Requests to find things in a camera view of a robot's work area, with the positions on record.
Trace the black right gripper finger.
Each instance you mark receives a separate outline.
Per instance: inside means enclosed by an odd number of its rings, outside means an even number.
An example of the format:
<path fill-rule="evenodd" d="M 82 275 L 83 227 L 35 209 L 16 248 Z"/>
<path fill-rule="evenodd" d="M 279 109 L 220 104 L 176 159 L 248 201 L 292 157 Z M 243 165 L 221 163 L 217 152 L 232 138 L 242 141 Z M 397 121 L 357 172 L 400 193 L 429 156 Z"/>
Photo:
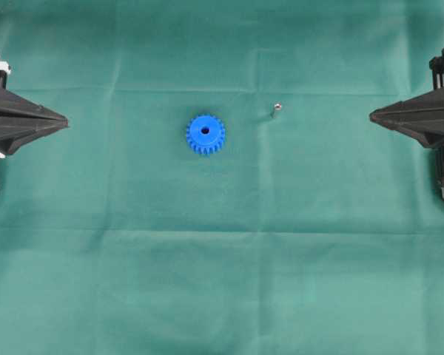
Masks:
<path fill-rule="evenodd" d="M 369 114 L 371 121 L 385 120 L 394 115 L 439 114 L 444 112 L 444 87 L 379 108 Z"/>
<path fill-rule="evenodd" d="M 399 124 L 384 118 L 370 117 L 370 121 L 384 128 L 413 138 L 424 148 L 436 149 L 444 146 L 444 132 L 433 132 L 430 129 L 423 128 L 411 128 L 408 125 Z"/>

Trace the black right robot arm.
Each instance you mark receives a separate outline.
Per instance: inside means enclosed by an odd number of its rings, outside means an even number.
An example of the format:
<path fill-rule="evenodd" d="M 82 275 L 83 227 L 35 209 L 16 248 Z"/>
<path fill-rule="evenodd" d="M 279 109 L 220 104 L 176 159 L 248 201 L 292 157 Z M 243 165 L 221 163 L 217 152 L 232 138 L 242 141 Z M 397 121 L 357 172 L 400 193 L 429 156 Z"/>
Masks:
<path fill-rule="evenodd" d="M 429 69 L 432 91 L 376 109 L 369 119 L 434 151 L 437 184 L 444 200 L 444 48 L 429 61 Z"/>

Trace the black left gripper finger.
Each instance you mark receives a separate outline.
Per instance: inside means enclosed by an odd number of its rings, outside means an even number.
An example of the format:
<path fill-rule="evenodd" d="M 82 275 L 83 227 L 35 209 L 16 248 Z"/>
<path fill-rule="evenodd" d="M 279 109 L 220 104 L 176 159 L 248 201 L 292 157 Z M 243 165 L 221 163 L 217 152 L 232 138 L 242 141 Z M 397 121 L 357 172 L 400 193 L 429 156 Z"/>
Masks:
<path fill-rule="evenodd" d="M 25 98 L 0 87 L 0 115 L 14 118 L 34 118 L 68 125 L 68 120 L 61 114 L 45 106 L 35 104 Z"/>
<path fill-rule="evenodd" d="M 12 155 L 23 145 L 67 127 L 67 120 L 0 120 L 0 155 Z"/>

